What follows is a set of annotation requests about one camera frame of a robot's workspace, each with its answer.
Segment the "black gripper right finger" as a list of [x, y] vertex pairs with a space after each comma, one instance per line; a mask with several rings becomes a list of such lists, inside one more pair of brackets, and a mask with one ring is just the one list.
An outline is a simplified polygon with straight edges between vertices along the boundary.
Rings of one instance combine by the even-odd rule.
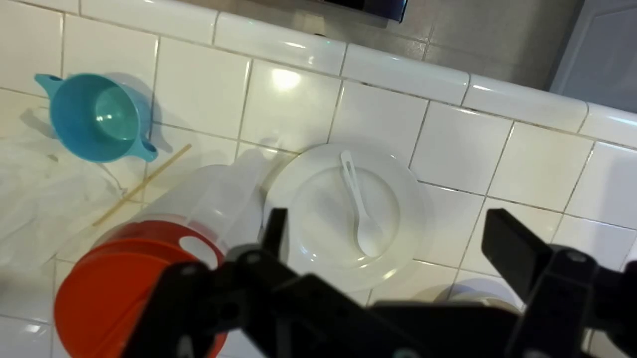
[[486, 212], [482, 252], [516, 294], [533, 290], [551, 256], [551, 248], [506, 208]]

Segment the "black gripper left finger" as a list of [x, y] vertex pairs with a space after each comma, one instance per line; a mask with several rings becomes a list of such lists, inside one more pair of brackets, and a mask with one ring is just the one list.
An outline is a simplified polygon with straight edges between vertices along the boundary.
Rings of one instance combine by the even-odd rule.
[[273, 254], [281, 254], [281, 244], [287, 230], [287, 208], [275, 206], [269, 214], [269, 220], [265, 224], [261, 246]]

